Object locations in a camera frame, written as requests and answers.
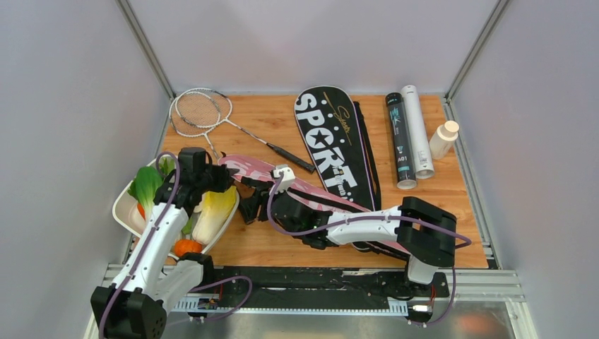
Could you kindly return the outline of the pink racket cover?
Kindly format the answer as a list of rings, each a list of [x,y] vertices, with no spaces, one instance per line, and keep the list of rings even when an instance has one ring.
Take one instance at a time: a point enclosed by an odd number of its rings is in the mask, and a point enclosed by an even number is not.
[[[219,165],[236,169],[235,181],[250,177],[272,180],[275,167],[246,155],[228,155]],[[341,200],[296,177],[290,186],[276,181],[268,197],[268,220],[275,230],[300,239],[314,249],[353,245],[360,251],[373,251],[408,261],[410,252],[397,240],[396,229],[406,219],[399,207],[371,211]]]

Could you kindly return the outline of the black silver racket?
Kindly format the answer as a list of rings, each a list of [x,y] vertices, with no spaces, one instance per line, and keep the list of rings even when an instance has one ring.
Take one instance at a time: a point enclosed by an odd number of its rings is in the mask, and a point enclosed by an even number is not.
[[[316,170],[316,167],[315,167],[313,164],[311,164],[311,163],[309,163],[309,162],[307,162],[307,161],[305,161],[305,160],[301,159],[300,157],[297,157],[296,155],[294,155],[294,154],[292,154],[291,152],[289,152],[289,151],[285,150],[284,148],[281,148],[280,146],[277,146],[277,145],[274,145],[274,144],[272,144],[272,143],[269,143],[268,141],[266,141],[266,140],[264,140],[264,139],[262,139],[262,138],[258,137],[258,136],[257,136],[255,133],[252,133],[251,131],[247,130],[246,128],[243,128],[243,127],[241,127],[239,124],[236,124],[236,123],[234,123],[234,122],[231,120],[231,116],[232,116],[232,113],[231,113],[231,115],[230,115],[230,116],[229,116],[229,117],[228,117],[228,118],[225,120],[225,122],[224,122],[224,123],[222,123],[221,125],[223,125],[223,124],[229,124],[229,125],[231,125],[231,126],[233,126],[233,127],[237,128],[238,130],[240,130],[240,131],[244,132],[244,133],[245,133],[245,134],[247,134],[248,136],[251,136],[253,139],[257,140],[258,142],[260,142],[260,143],[262,143],[262,144],[266,145],[266,146],[267,146],[268,148],[270,148],[270,149],[271,149],[271,150],[272,150],[274,153],[276,153],[276,154],[278,154],[279,156],[281,156],[281,157],[285,158],[286,160],[290,161],[291,163],[293,163],[293,164],[297,165],[298,167],[301,167],[302,169],[304,169],[304,170],[308,171],[309,173],[313,173],[313,172],[315,172],[315,170]]]

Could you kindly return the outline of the black racket cover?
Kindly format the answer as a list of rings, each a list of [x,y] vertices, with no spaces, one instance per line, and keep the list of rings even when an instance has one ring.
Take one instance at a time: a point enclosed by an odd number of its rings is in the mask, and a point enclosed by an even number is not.
[[[294,113],[324,189],[343,201],[379,210],[379,179],[359,103],[339,87],[319,85],[297,96]]]

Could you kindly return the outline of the black shuttlecock tube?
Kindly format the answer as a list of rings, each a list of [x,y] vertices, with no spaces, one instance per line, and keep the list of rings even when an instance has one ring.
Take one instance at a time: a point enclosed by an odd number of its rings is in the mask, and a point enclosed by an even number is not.
[[[414,189],[417,181],[403,97],[397,92],[389,93],[385,97],[385,103],[391,122],[397,187],[402,190]]]

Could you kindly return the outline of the white shuttlecock tube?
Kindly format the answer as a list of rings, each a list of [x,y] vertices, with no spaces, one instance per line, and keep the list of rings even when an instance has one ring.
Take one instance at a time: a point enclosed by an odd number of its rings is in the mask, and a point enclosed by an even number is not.
[[[417,88],[414,85],[406,85],[400,94],[410,134],[415,176],[417,179],[429,179],[434,176],[435,171]]]

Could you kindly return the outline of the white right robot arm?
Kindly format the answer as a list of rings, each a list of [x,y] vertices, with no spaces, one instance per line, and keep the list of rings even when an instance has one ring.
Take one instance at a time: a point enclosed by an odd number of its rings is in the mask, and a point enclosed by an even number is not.
[[[254,194],[245,199],[244,219],[269,222],[314,249],[363,243],[368,249],[406,261],[403,286],[421,295],[440,268],[455,264],[456,250],[471,241],[456,231],[456,216],[420,198],[405,197],[386,210],[363,211],[296,183],[236,175]]]

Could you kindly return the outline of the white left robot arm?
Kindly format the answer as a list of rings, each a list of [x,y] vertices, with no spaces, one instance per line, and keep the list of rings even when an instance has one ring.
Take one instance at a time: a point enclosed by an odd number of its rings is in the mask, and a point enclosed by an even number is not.
[[[202,196],[227,191],[233,173],[213,164],[203,148],[182,148],[169,156],[175,168],[150,197],[150,214],[138,245],[109,286],[96,287],[90,298],[99,338],[160,338],[169,313],[184,295],[215,286],[213,259],[207,254],[183,255],[168,274],[162,267]]]

